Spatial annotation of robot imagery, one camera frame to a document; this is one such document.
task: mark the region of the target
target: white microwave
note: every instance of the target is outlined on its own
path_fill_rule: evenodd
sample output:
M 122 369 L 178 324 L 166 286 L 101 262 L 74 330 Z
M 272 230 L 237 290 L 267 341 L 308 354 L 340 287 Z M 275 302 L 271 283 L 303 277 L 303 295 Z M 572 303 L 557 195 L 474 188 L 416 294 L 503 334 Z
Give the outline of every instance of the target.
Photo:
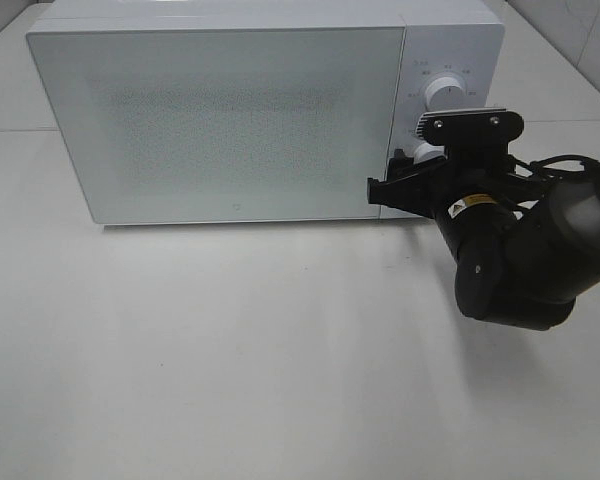
M 484 105 L 479 0 L 56 0 L 27 34 L 96 223 L 391 218 L 427 110 Z

